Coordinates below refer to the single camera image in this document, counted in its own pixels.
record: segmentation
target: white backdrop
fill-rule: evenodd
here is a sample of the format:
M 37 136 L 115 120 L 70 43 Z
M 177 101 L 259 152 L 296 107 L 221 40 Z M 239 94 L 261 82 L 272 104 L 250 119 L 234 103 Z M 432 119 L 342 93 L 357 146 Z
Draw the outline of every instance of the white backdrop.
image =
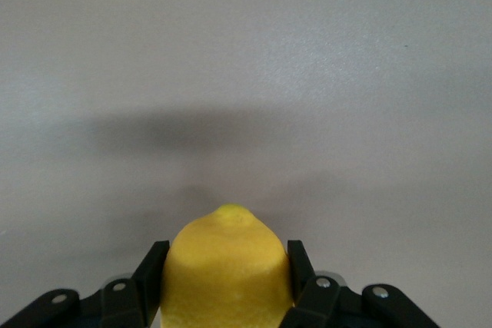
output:
M 491 45 L 492 0 L 0 0 L 0 322 L 235 201 L 489 326 Z

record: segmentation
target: lemon peel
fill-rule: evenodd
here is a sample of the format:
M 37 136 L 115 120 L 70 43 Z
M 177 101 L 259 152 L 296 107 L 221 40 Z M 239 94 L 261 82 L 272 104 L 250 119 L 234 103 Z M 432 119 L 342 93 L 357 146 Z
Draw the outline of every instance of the lemon peel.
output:
M 162 328 L 274 328 L 292 306 L 281 241 L 238 204 L 222 205 L 179 232 L 162 281 Z

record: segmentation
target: metal screw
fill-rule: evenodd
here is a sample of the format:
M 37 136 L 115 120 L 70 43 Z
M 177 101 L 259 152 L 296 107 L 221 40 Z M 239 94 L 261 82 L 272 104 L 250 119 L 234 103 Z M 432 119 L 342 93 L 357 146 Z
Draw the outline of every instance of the metal screw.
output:
M 67 300 L 67 295 L 63 293 L 61 295 L 53 297 L 52 303 L 62 303 L 65 300 Z
M 328 278 L 325 278 L 325 277 L 318 278 L 316 280 L 316 284 L 319 287 L 323 287 L 323 288 L 328 288 L 329 286 L 331 286 L 330 280 Z
M 380 297 L 381 299 L 386 299 L 388 296 L 390 296 L 390 294 L 383 287 L 374 287 L 372 289 L 372 292 L 374 295 Z
M 126 284 L 124 284 L 124 283 L 116 283 L 116 284 L 113 286 L 113 291 L 121 291 L 121 290 L 123 290 L 125 287 L 126 287 Z

